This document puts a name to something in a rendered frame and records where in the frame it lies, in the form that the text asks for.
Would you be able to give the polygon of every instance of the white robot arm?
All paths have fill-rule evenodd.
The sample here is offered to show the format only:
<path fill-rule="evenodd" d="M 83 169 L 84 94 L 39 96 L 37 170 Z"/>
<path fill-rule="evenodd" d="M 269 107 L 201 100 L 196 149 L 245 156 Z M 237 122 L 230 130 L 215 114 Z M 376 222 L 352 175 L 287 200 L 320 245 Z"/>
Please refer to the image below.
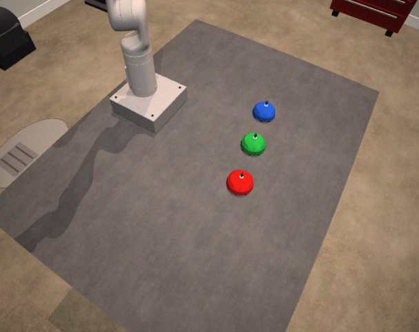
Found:
<path fill-rule="evenodd" d="M 106 9 L 113 30 L 132 31 L 120 43 L 131 91 L 137 97 L 153 95 L 157 83 L 145 0 L 106 0 Z"/>

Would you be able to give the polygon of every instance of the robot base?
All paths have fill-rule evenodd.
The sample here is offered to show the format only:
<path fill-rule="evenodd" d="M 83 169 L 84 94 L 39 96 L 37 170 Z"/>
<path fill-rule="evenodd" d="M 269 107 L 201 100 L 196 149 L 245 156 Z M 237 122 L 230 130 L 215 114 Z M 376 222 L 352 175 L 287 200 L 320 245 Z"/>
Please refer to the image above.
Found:
<path fill-rule="evenodd" d="M 152 131 L 159 132 L 187 100 L 187 87 L 156 74 L 157 91 L 149 97 L 137 97 L 126 83 L 111 96 L 113 111 Z"/>

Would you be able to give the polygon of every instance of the gray mat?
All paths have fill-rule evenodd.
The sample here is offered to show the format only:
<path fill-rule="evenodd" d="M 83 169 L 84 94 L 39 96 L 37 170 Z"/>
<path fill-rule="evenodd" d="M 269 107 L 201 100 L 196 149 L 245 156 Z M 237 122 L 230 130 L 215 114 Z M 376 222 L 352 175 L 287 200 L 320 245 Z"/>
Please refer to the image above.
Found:
<path fill-rule="evenodd" d="M 1 193 L 0 227 L 131 331 L 284 331 L 378 92 L 201 21 L 155 63 L 188 87 L 165 127 L 104 98 Z M 242 198 L 236 169 L 254 177 Z"/>

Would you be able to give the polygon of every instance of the concrete floor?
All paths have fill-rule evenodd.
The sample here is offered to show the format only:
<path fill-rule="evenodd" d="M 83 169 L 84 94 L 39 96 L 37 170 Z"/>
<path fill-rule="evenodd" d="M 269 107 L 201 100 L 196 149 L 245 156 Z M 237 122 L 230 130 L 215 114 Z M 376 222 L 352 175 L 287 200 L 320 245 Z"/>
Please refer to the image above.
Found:
<path fill-rule="evenodd" d="M 419 30 L 403 26 L 388 38 L 377 26 L 331 16 L 329 6 L 147 2 L 153 52 L 200 19 L 380 92 L 287 331 L 419 331 Z M 126 33 L 82 0 L 26 30 L 37 50 L 0 69 L 0 147 L 39 120 L 72 127 L 125 77 Z M 0 229 L 0 332 L 10 331 L 126 330 Z"/>

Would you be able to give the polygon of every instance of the red tool cabinet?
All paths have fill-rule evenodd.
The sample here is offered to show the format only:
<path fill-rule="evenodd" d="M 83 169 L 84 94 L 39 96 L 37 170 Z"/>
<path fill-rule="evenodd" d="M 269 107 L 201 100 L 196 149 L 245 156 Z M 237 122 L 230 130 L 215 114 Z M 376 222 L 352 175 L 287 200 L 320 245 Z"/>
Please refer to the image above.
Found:
<path fill-rule="evenodd" d="M 398 33 L 417 0 L 333 0 L 333 16 L 343 12 L 387 30 L 386 36 Z"/>

